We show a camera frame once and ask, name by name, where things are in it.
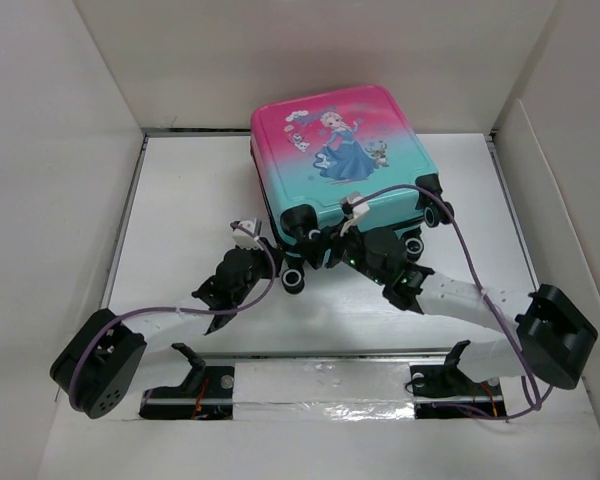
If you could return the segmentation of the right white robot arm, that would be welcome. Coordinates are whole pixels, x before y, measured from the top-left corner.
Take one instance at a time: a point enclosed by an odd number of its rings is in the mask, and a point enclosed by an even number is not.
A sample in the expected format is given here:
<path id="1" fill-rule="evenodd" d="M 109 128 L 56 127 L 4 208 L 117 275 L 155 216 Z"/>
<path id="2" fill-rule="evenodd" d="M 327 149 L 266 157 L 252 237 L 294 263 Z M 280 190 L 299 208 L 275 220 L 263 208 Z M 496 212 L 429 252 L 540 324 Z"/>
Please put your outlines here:
<path id="1" fill-rule="evenodd" d="M 449 352 L 437 380 L 464 393 L 493 377 L 532 373 L 554 388 L 574 389 L 598 332 L 559 288 L 531 293 L 479 288 L 409 260 L 404 241 L 389 228 L 361 233 L 351 227 L 329 236 L 328 263 L 343 263 L 379 284 L 401 311 L 461 320 L 500 333 L 491 342 L 462 340 Z"/>

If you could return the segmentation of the pink and teal kids suitcase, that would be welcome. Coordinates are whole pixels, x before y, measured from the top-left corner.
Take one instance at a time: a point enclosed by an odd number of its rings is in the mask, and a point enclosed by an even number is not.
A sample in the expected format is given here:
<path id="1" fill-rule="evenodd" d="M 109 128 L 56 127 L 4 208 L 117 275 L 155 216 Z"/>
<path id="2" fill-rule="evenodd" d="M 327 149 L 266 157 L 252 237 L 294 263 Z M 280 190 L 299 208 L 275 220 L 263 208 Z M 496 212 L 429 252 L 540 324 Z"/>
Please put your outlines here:
<path id="1" fill-rule="evenodd" d="M 369 214 L 357 228 L 389 228 L 410 261 L 424 252 L 421 228 L 446 224 L 439 171 L 388 90 L 377 85 L 270 103 L 251 116 L 250 150 L 278 246 L 296 227 L 326 236 L 343 225 L 341 200 L 359 192 Z"/>

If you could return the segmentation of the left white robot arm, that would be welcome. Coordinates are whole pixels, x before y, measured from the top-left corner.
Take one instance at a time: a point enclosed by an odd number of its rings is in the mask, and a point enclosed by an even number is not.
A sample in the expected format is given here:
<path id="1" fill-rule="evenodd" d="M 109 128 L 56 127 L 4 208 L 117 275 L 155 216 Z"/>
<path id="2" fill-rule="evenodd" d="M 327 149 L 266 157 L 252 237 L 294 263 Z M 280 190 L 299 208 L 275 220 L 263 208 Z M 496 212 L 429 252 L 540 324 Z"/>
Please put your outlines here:
<path id="1" fill-rule="evenodd" d="M 143 394 L 142 412 L 155 397 L 193 400 L 194 419 L 223 417 L 207 398 L 224 399 L 226 370 L 213 367 L 186 342 L 227 326 L 256 306 L 281 282 L 289 293 L 304 287 L 304 267 L 319 268 L 320 231 L 282 248 L 246 221 L 232 226 L 234 245 L 192 294 L 198 308 L 152 306 L 116 314 L 101 308 L 90 315 L 51 364 L 49 376 L 67 394 L 71 408 L 90 419 L 108 415 L 127 394 Z"/>

